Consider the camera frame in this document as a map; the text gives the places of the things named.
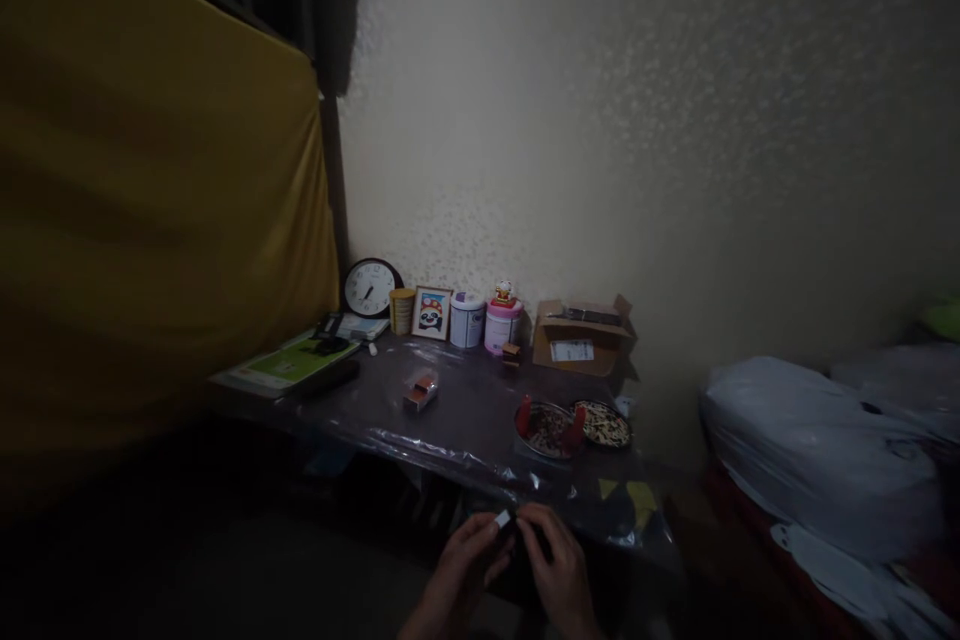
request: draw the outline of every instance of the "book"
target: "book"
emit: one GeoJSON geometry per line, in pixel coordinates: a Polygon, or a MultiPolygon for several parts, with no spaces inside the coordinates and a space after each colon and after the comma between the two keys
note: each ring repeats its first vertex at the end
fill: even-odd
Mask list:
{"type": "Polygon", "coordinates": [[[368,320],[353,313],[344,313],[340,327],[337,328],[337,337],[344,340],[373,342],[383,334],[390,325],[389,318],[368,320]]]}
{"type": "Polygon", "coordinates": [[[211,382],[260,397],[276,399],[289,395],[315,379],[317,373],[355,353],[360,343],[331,355],[316,355],[312,332],[298,335],[274,352],[257,355],[210,378],[211,382]]]}

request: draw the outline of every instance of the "pink jar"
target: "pink jar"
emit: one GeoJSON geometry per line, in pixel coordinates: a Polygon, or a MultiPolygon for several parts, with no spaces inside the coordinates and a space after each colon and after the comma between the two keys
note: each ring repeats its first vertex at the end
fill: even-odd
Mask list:
{"type": "Polygon", "coordinates": [[[523,303],[517,300],[512,308],[503,305],[494,305],[487,302],[487,328],[484,332],[483,346],[494,355],[503,355],[505,343],[516,343],[517,328],[520,326],[520,315],[523,314],[523,303]]]}

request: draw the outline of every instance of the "bag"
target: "bag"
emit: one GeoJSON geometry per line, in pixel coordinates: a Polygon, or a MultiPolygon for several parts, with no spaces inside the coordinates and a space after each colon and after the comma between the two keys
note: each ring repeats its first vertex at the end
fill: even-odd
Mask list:
{"type": "Polygon", "coordinates": [[[936,343],[876,350],[834,365],[830,377],[856,389],[884,415],[960,444],[960,347],[936,343]]]}
{"type": "Polygon", "coordinates": [[[942,536],[940,487],[921,433],[867,412],[823,375],[753,358],[711,373],[701,411],[733,480],[778,518],[879,562],[942,536]]]}

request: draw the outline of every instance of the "cardboard box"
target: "cardboard box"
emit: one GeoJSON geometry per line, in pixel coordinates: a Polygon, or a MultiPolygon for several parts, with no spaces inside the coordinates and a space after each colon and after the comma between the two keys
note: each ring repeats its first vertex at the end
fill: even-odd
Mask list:
{"type": "MultiPolygon", "coordinates": [[[[579,307],[587,305],[573,304],[579,307]]],[[[626,327],[630,304],[618,295],[613,305],[607,307],[620,315],[622,325],[549,317],[563,312],[563,302],[545,300],[540,303],[537,306],[537,327],[533,334],[533,362],[587,375],[609,375],[623,346],[633,335],[626,327]]]]}

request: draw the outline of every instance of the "yellow curtain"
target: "yellow curtain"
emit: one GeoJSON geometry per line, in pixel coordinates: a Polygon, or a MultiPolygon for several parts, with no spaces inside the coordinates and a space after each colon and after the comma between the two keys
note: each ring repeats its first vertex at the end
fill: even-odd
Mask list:
{"type": "Polygon", "coordinates": [[[0,0],[0,517],[335,309],[317,88],[202,0],[0,0]]]}

